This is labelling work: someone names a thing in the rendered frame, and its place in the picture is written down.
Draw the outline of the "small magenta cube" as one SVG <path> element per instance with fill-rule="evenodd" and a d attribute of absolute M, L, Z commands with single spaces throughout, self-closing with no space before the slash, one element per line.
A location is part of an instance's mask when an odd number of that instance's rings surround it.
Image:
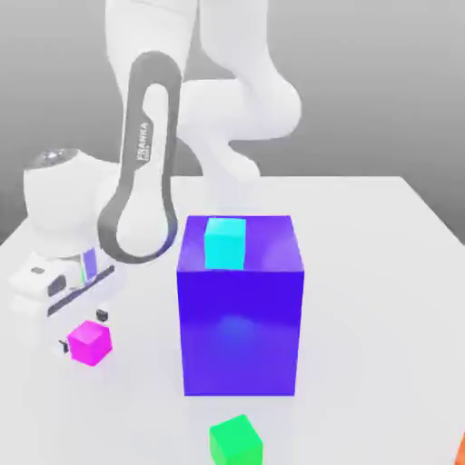
<path fill-rule="evenodd" d="M 88 366 L 97 365 L 113 349 L 110 329 L 89 320 L 72 330 L 67 342 L 71 358 Z"/>

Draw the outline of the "small green cube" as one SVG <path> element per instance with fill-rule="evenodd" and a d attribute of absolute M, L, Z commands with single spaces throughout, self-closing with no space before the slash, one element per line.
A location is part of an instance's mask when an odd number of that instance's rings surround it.
<path fill-rule="evenodd" d="M 214 465 L 263 465 L 263 443 L 245 414 L 209 429 Z"/>

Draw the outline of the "small cyan cube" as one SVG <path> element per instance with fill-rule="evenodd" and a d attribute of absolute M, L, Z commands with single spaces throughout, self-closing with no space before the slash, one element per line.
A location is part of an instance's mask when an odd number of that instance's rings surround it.
<path fill-rule="evenodd" d="M 245 260 L 246 220 L 210 217 L 204 232 L 205 268 L 242 270 Z"/>

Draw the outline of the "large blue box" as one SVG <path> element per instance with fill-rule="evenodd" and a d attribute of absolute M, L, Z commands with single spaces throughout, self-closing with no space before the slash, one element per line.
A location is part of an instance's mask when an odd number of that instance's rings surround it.
<path fill-rule="evenodd" d="M 292 396 L 304 266 L 288 215 L 249 216 L 243 269 L 208 270 L 189 216 L 176 270 L 187 396 Z"/>

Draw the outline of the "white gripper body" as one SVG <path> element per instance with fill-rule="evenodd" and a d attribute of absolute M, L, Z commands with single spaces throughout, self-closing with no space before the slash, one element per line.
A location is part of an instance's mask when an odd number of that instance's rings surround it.
<path fill-rule="evenodd" d="M 53 312 L 45 317 L 41 326 L 42 341 L 64 339 L 75 327 L 86 320 L 94 320 L 96 312 L 110 312 L 114 301 L 126 285 L 126 269 L 113 266 L 112 271 L 102 273 L 103 277 L 52 306 Z"/>

